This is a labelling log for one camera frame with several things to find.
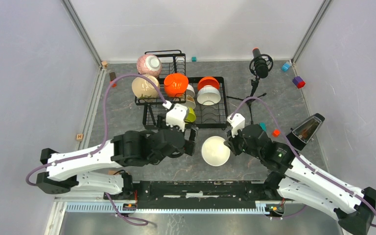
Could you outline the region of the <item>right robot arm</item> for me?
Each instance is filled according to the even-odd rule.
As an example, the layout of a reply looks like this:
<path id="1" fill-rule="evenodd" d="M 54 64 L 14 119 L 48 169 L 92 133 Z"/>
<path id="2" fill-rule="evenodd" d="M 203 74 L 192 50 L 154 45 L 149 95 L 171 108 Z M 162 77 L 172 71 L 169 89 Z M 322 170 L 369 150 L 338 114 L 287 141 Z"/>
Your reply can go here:
<path id="1" fill-rule="evenodd" d="M 336 220 L 352 235 L 366 235 L 376 213 L 376 190 L 350 185 L 311 163 L 286 143 L 271 140 L 259 125 L 230 129 L 225 145 L 235 154 L 259 159 L 271 171 L 263 186 L 270 200 L 279 196 L 308 205 Z"/>

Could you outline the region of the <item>orange bowl rack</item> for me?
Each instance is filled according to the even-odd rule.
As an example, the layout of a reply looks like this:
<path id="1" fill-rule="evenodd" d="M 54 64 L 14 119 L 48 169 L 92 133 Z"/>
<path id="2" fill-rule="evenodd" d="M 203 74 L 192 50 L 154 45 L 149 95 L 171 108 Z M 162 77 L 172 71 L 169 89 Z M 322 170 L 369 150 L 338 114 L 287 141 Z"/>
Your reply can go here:
<path id="1" fill-rule="evenodd" d="M 217 90 L 219 90 L 219 87 L 220 87 L 219 82 L 217 81 L 217 79 L 214 78 L 214 77 L 211 77 L 211 76 L 203 77 L 198 82 L 197 90 L 200 91 L 205 86 L 212 86 L 212 87 L 216 88 Z"/>

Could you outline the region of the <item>white bowl grey rim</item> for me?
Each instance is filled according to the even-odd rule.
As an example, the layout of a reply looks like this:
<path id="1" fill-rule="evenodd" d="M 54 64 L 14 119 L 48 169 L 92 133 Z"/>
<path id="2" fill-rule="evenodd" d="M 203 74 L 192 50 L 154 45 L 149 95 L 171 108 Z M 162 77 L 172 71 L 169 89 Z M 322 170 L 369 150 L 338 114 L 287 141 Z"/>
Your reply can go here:
<path id="1" fill-rule="evenodd" d="M 221 100 L 220 92 L 217 88 L 211 85 L 206 85 L 197 93 L 197 101 L 201 105 L 215 105 Z"/>

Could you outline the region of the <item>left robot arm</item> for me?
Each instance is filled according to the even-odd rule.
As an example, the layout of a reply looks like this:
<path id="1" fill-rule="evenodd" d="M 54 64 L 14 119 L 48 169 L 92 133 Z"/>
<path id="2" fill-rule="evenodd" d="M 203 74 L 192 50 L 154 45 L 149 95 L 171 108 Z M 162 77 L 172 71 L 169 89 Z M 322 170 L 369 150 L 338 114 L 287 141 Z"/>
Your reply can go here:
<path id="1" fill-rule="evenodd" d="M 184 132 L 170 128 L 153 131 L 127 131 L 104 144 L 70 153 L 43 149 L 40 161 L 45 171 L 37 175 L 36 186 L 47 194 L 64 194 L 71 189 L 108 193 L 113 199 L 129 199 L 136 189 L 132 176 L 98 173 L 103 168 L 158 165 L 165 158 L 193 155 L 198 132 L 191 127 L 189 139 Z"/>

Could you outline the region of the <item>orange bowl tier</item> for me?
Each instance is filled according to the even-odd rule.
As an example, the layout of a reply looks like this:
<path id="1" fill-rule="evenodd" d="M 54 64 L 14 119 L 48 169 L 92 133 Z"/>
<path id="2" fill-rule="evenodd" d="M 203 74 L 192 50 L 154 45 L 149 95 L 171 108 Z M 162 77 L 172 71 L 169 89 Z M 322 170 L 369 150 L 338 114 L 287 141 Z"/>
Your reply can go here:
<path id="1" fill-rule="evenodd" d="M 164 91 L 169 97 L 182 96 L 188 87 L 188 78 L 181 73 L 173 73 L 164 79 Z"/>

